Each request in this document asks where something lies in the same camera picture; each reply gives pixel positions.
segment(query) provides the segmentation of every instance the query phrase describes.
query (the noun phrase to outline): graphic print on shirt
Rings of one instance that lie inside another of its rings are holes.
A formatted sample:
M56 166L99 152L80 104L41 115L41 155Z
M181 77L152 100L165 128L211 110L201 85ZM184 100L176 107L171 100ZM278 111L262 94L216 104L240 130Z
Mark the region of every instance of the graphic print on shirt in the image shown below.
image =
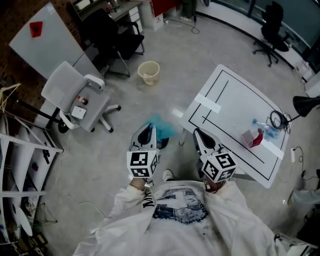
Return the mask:
M174 188L166 190L156 201L154 219L166 219L188 225L201 222L208 212L190 188Z

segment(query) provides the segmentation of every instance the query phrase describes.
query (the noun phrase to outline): brick wall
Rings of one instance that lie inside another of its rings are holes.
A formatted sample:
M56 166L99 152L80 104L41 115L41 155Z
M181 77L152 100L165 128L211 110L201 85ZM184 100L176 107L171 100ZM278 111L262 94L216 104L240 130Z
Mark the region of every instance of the brick wall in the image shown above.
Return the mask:
M4 79L8 86L21 83L15 96L37 109L40 109L44 102L41 91L46 79L17 55L9 47L9 43L23 25L49 2L49 0L0 1L0 79ZM51 1L64 24L80 44L79 30L67 11L67 2L68 0ZM37 116L13 100L8 100L5 109L29 121L33 121Z

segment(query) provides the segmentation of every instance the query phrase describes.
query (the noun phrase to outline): white desk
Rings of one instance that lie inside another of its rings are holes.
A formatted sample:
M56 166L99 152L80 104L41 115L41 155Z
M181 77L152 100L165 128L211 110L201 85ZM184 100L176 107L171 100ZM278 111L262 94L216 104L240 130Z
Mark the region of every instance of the white desk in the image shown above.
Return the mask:
M279 107L223 65L216 67L199 94L218 104L221 109L216 113L194 100L180 119L180 125L190 133L198 127L216 135L236 157L238 169L233 177L246 178L249 175L270 188L281 159L263 145L246 148L241 135L253 128L254 118L271 124L270 113L273 110L282 112ZM289 134L282 130L279 138L272 143L284 152L288 137Z

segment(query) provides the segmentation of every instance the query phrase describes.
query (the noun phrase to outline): black desk lamp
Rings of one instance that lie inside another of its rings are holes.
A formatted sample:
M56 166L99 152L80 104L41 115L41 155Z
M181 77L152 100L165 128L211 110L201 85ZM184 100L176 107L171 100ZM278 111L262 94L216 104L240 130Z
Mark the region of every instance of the black desk lamp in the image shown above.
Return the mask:
M309 112L317 105L320 105L320 96L315 98L309 98L309 97L301 97L301 96L294 96L293 97L293 106L295 110L297 111L298 115L291 120L287 120L287 118L280 113L279 111L272 111L270 114L270 120L271 124L274 128L281 130L281 129L287 129L290 122L297 119L298 117L306 117ZM277 126L275 122L273 121L273 114L277 114L280 118L279 122L280 124Z

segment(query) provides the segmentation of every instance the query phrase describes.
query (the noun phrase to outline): lamp shade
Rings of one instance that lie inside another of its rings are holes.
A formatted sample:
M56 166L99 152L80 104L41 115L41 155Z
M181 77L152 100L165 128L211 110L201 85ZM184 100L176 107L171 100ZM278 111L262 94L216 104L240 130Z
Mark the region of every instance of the lamp shade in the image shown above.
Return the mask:
M293 97L293 106L297 113L302 117L306 117L309 112L317 105L320 105L320 96L315 98L301 96Z

